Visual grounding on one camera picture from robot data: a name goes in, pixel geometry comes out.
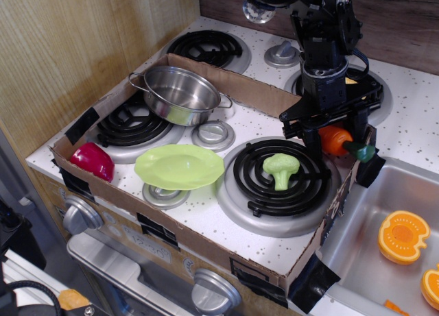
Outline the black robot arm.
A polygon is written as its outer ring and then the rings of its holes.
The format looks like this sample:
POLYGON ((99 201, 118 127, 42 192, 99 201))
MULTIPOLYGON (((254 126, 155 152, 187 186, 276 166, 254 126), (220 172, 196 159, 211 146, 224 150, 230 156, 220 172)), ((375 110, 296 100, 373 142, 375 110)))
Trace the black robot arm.
POLYGON ((280 114, 285 138, 301 138, 316 157, 322 155, 320 129, 342 123, 353 137, 342 147, 361 162, 375 147, 366 142, 368 116, 381 105, 381 85, 369 74, 367 57, 356 48, 362 23, 353 0, 245 0, 249 21, 289 8, 300 46, 300 100, 280 114))

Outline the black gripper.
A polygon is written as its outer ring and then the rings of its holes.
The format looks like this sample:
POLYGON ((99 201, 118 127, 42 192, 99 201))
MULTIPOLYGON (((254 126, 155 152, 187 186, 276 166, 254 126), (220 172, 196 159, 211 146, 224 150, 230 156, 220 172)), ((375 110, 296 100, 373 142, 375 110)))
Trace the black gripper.
POLYGON ((341 66, 325 71, 310 69, 300 62, 303 91, 301 98, 279 116, 283 123, 285 138, 300 137, 311 156, 322 159, 322 144, 319 129, 343 122, 356 143, 366 139, 370 110, 379 108, 377 95, 381 85, 342 61, 341 66), (346 84, 345 78, 356 80, 346 84))

